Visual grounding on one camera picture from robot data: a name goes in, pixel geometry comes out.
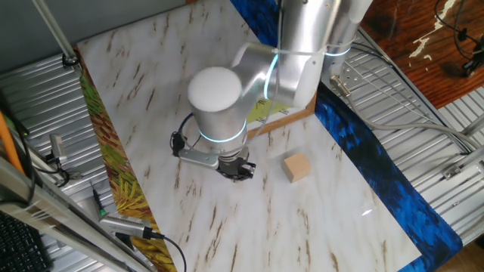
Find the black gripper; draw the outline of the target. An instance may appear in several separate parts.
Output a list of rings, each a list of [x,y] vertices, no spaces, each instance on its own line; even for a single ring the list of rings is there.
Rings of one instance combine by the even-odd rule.
[[[248,149],[242,149],[232,156],[220,156],[217,172],[234,183],[251,179],[256,170],[256,164],[248,162],[248,159]]]

